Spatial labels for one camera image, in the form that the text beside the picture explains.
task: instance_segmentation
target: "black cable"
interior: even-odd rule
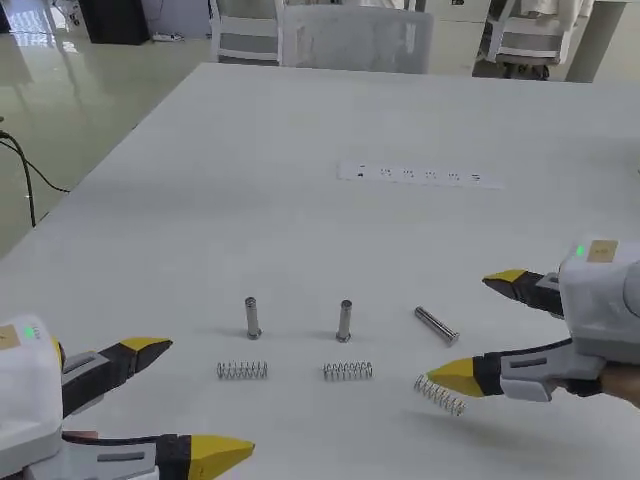
[[[22,160],[22,168],[24,169],[24,176],[27,179],[27,195],[29,196],[29,214],[31,215],[31,226],[36,226],[36,207],[33,202],[33,187],[31,186],[31,175],[29,174],[29,165],[27,165],[27,159],[24,156],[24,152],[22,151],[22,147],[17,142],[15,138],[9,135],[7,132],[0,131],[0,138],[6,138],[7,140],[11,140],[13,145],[15,146],[15,152]]]
[[[12,147],[12,146],[11,146],[11,145],[9,145],[8,143],[4,143],[3,141],[0,141],[0,143],[1,143],[2,145],[4,145],[5,147],[7,147],[7,148],[9,148],[9,149],[13,150],[14,152],[16,152],[18,155],[20,155],[20,152],[18,152],[18,150],[17,150],[17,149],[15,149],[14,147]],[[38,176],[39,176],[39,177],[44,181],[44,183],[46,183],[47,185],[49,185],[51,188],[53,188],[54,190],[57,190],[57,191],[59,191],[59,192],[62,192],[62,193],[69,193],[69,192],[70,192],[70,190],[67,190],[67,189],[65,189],[65,188],[56,187],[53,183],[51,183],[51,182],[47,179],[47,177],[45,177],[45,176],[44,176],[44,173],[42,173],[42,172],[38,169],[38,167],[36,167],[33,163],[31,163],[31,162],[30,162],[29,160],[27,160],[26,158],[25,158],[25,161],[27,162],[27,165],[29,165],[29,166],[33,169],[33,171],[34,171],[34,172],[36,172],[36,173],[38,174]]]

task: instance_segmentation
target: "gray chair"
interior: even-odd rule
[[[433,18],[393,8],[286,6],[282,30],[286,67],[427,73]]]

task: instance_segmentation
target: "sticker label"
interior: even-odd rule
[[[19,347],[20,339],[13,325],[4,325],[0,327],[0,350]]]
[[[617,248],[617,240],[594,240],[589,248],[587,263],[611,263]]]

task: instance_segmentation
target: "human hand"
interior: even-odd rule
[[[600,374],[602,391],[640,408],[640,367],[608,365]]]

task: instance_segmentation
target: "yellow fingertip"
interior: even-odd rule
[[[125,347],[129,347],[131,350],[139,352],[151,345],[158,345],[168,342],[171,344],[171,340],[168,338],[153,338],[153,337],[131,337],[122,340],[120,343]]]
[[[484,397],[473,377],[473,358],[462,358],[427,373],[433,383],[470,397]]]
[[[504,272],[487,275],[482,280],[502,280],[504,282],[513,283],[525,272],[526,270],[505,270]]]
[[[188,480],[210,480],[234,467],[253,453],[255,444],[214,435],[191,436]]]

